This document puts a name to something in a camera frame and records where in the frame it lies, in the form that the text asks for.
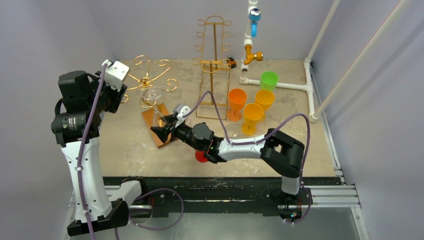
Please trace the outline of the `orange faucet tap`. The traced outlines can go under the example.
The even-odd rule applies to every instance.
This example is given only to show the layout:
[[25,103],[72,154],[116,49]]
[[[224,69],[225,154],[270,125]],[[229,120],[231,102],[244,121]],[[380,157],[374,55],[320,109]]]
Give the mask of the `orange faucet tap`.
[[249,65],[253,61],[261,62],[264,58],[264,54],[261,51],[258,51],[256,53],[252,52],[252,45],[247,44],[244,46],[245,49],[245,60],[243,61],[243,64],[245,66]]

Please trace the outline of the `gold swirl wine glass rack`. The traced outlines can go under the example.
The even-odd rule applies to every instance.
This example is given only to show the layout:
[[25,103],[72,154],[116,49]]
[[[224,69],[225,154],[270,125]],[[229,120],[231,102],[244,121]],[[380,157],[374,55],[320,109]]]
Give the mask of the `gold swirl wine glass rack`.
[[[158,80],[163,75],[165,75],[172,67],[170,60],[161,59],[161,60],[158,61],[157,65],[160,68],[164,68],[164,69],[157,76],[150,76],[149,72],[150,72],[151,59],[148,56],[139,55],[139,56],[135,57],[134,60],[133,60],[133,65],[136,66],[136,67],[142,66],[143,63],[146,63],[145,76],[136,77],[136,76],[134,76],[130,73],[128,74],[128,76],[131,79],[136,81],[136,86],[127,88],[126,93],[124,94],[124,99],[121,101],[122,104],[129,101],[129,99],[130,99],[130,96],[128,95],[129,91],[141,90],[141,92],[142,92],[142,90],[144,90],[147,87],[156,86],[156,85],[154,85],[154,81]],[[171,91],[174,91],[178,88],[178,81],[174,78],[167,79],[166,84],[168,85],[168,88],[160,87],[162,89],[162,95],[163,95],[164,92],[171,92]],[[158,106],[159,106],[159,109],[162,113],[162,117],[164,117],[164,116],[169,115],[170,113],[169,113],[167,107],[165,106],[165,104],[160,102],[160,98],[158,100],[158,102],[159,102]],[[144,119],[144,122],[146,123],[147,127],[150,128],[151,124],[152,124],[153,108],[150,105],[145,105],[145,103],[142,100],[142,96],[140,96],[138,104],[142,109],[144,109],[144,111],[141,113],[141,116]]]

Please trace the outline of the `clear wine glass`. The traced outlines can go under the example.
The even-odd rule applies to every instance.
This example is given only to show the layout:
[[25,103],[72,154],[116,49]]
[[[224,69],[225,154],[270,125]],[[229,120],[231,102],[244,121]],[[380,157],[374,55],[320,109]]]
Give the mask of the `clear wine glass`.
[[150,105],[153,109],[151,119],[152,127],[163,127],[164,122],[161,117],[163,114],[159,108],[159,98],[162,96],[162,89],[159,86],[149,86],[141,91],[141,98],[145,105]]

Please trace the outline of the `aluminium rail frame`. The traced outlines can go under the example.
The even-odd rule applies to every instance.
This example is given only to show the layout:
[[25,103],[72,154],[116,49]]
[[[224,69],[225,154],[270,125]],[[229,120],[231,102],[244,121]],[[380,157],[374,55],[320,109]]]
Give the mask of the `aluminium rail frame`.
[[[357,190],[353,185],[310,185],[304,189],[306,188],[310,190],[313,203],[308,208],[302,208],[302,217],[306,216],[307,210],[313,208],[348,208],[352,211],[359,238],[361,240],[368,240],[370,238],[365,223],[362,220],[363,216]],[[130,215],[132,204],[126,209]],[[287,219],[282,217],[287,224],[295,224],[296,221],[301,220],[301,218]]]

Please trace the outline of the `yellow goblet front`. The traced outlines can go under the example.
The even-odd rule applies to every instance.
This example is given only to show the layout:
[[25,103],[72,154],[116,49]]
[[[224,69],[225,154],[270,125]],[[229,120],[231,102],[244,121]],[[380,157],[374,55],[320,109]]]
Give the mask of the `yellow goblet front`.
[[256,132],[256,125],[263,117],[262,107],[256,103],[249,103],[243,109],[243,124],[241,132],[246,136],[252,136]]

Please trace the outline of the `red plastic goblet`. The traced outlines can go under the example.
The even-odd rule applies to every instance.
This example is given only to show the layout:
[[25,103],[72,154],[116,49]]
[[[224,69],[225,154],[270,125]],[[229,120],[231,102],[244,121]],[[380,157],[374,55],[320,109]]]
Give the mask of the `red plastic goblet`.
[[205,157],[205,152],[200,150],[195,151],[195,159],[200,163],[208,162],[208,159]]

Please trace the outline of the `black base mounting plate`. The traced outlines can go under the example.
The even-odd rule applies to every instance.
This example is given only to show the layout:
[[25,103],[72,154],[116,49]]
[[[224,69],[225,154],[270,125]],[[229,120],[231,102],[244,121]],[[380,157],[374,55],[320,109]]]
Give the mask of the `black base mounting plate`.
[[198,214],[261,214],[299,219],[309,208],[309,188],[296,196],[282,192],[280,177],[153,177],[144,178],[143,190],[155,193],[130,207],[135,218],[152,211],[154,218],[180,212]]

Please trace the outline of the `small black orange object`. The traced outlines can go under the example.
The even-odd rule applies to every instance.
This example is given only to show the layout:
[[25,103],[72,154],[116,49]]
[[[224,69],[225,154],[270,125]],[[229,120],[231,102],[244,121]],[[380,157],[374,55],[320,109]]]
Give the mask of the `small black orange object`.
[[227,64],[230,67],[230,69],[234,69],[237,67],[237,62],[233,57],[227,58]]

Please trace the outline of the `yellow goblet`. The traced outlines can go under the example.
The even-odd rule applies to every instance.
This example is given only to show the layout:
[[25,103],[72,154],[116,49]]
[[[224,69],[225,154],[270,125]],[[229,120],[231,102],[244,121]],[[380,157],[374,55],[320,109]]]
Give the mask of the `yellow goblet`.
[[256,103],[249,103],[243,109],[243,124],[241,132],[246,136],[252,136],[256,132],[256,125],[263,117],[262,107]]
[[275,95],[272,91],[267,89],[260,89],[256,92],[254,103],[259,105],[263,110],[263,115],[259,122],[266,119],[266,111],[272,106],[275,101]]

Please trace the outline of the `yellow goblet rear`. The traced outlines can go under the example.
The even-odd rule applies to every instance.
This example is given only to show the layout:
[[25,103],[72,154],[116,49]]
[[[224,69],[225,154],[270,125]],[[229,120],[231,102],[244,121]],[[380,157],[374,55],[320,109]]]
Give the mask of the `yellow goblet rear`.
[[275,95],[272,91],[267,89],[260,89],[256,92],[254,103],[259,105],[263,110],[263,115],[259,122],[266,119],[266,111],[272,106],[275,101]]

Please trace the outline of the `green plastic cup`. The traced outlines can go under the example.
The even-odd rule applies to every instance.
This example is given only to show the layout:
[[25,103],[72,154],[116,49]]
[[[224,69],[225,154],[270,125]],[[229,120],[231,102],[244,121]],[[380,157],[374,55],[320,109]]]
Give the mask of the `green plastic cup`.
[[279,82],[279,76],[273,71],[265,71],[261,74],[259,87],[261,90],[274,91]]

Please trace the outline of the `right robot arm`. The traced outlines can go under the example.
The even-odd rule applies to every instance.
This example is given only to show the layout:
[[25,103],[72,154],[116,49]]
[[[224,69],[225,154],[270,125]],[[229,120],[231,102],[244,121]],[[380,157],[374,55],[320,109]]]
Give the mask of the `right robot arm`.
[[177,114],[163,117],[164,126],[152,126],[150,130],[162,141],[179,139],[193,148],[199,162],[226,163],[239,159],[261,159],[281,175],[282,200],[288,204],[300,198],[303,169],[310,146],[311,133],[306,143],[282,132],[280,129],[292,118],[284,120],[278,127],[269,128],[266,134],[252,138],[228,139],[215,135],[206,123],[193,127],[178,122]]

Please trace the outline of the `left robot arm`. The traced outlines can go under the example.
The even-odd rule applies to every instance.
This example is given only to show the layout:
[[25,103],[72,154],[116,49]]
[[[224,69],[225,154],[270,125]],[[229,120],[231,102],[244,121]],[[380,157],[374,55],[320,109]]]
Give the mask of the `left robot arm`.
[[127,70],[87,73],[77,70],[58,79],[62,94],[54,109],[51,130],[69,167],[75,212],[67,226],[71,237],[124,227],[130,205],[146,203],[149,191],[141,176],[125,178],[108,195],[100,166],[101,115],[115,113],[127,90]]

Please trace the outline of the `small clear tumbler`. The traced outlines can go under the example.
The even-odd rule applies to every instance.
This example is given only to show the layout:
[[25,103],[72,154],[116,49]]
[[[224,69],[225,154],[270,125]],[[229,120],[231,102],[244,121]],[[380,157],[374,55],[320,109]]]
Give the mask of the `small clear tumbler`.
[[237,124],[228,124],[226,127],[227,135],[230,139],[238,139],[240,136],[240,128]]

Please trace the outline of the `orange plastic goblet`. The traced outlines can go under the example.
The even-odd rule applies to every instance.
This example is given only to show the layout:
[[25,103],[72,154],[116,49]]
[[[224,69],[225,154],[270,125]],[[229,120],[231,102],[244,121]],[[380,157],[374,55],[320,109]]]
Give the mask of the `orange plastic goblet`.
[[237,122],[241,119],[241,109],[245,106],[247,94],[241,88],[233,88],[228,93],[228,112],[227,119]]

